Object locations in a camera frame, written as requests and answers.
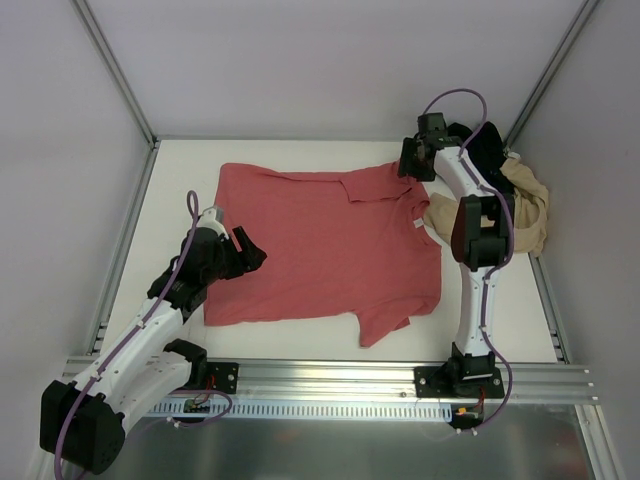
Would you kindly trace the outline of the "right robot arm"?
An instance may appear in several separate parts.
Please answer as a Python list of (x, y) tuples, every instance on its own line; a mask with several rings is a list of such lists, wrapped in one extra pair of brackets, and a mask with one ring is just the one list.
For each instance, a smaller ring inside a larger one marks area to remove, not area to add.
[(500, 399), (504, 386), (492, 342), (500, 270), (514, 251), (513, 197), (500, 193), (473, 165), (463, 141), (447, 131), (441, 113), (418, 117), (418, 132), (403, 140), (398, 175), (441, 178), (458, 202), (450, 248), (461, 272), (459, 327), (449, 358), (414, 369), (420, 398)]

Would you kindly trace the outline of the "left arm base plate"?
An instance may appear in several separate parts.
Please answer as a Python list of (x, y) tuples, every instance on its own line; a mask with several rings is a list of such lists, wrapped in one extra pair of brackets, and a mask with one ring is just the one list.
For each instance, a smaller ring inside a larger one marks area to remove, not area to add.
[(237, 391), (240, 365), (235, 362), (209, 361), (205, 373), (205, 387), (228, 395)]

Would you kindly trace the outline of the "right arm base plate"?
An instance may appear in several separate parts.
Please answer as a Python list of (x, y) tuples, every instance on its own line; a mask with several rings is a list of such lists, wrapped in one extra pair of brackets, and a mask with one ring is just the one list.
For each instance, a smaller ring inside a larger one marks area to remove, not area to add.
[(454, 380), (445, 372), (445, 365), (418, 366), (413, 369), (414, 386), (418, 398), (503, 399), (505, 387), (501, 372), (494, 368), (488, 377)]

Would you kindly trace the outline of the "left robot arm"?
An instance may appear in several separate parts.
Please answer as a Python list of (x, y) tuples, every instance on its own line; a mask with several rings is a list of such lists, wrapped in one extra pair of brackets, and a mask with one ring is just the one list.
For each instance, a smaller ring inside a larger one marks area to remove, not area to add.
[(107, 470), (136, 423), (171, 392), (207, 382), (207, 352), (175, 333), (217, 280), (253, 272), (266, 260), (241, 227), (191, 229), (179, 255), (151, 284), (120, 337), (71, 381), (55, 380), (41, 397), (40, 447), (56, 461), (92, 474)]

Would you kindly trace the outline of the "pink t shirt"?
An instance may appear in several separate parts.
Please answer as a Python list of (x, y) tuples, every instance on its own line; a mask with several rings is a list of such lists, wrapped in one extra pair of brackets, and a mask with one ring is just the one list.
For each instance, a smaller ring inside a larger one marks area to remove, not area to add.
[(441, 299), (441, 248), (421, 225), (430, 199), (394, 163), (350, 172), (280, 173), (223, 165), (215, 202), (266, 257), (210, 286), (208, 326), (344, 313), (368, 348)]

